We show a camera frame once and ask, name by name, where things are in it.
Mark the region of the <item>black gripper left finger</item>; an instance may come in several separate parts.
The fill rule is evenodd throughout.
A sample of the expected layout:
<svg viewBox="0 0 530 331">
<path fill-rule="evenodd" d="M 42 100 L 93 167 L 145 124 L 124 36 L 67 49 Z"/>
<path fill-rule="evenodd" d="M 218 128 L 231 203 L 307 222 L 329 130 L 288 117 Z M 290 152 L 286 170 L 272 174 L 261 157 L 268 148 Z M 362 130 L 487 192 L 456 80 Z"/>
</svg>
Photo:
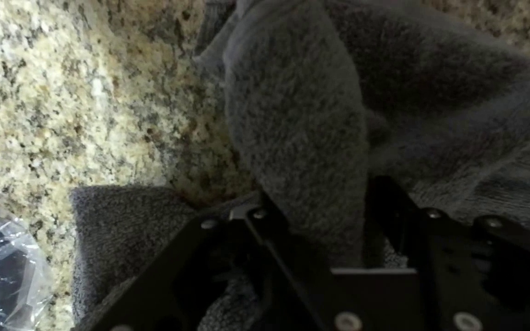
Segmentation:
<svg viewBox="0 0 530 331">
<path fill-rule="evenodd" d="M 331 268 L 259 192 L 196 213 L 82 317 L 82 331 L 332 331 Z"/>
</svg>

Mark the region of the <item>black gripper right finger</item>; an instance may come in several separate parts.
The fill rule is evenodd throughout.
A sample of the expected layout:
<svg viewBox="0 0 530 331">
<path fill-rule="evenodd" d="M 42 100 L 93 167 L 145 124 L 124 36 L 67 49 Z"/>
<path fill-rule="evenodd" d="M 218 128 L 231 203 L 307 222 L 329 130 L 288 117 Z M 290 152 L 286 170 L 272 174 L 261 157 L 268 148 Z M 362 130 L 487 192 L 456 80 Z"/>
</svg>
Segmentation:
<svg viewBox="0 0 530 331">
<path fill-rule="evenodd" d="M 526 225 L 419 207 L 389 176 L 367 181 L 366 216 L 415 271 L 430 331 L 530 331 Z"/>
</svg>

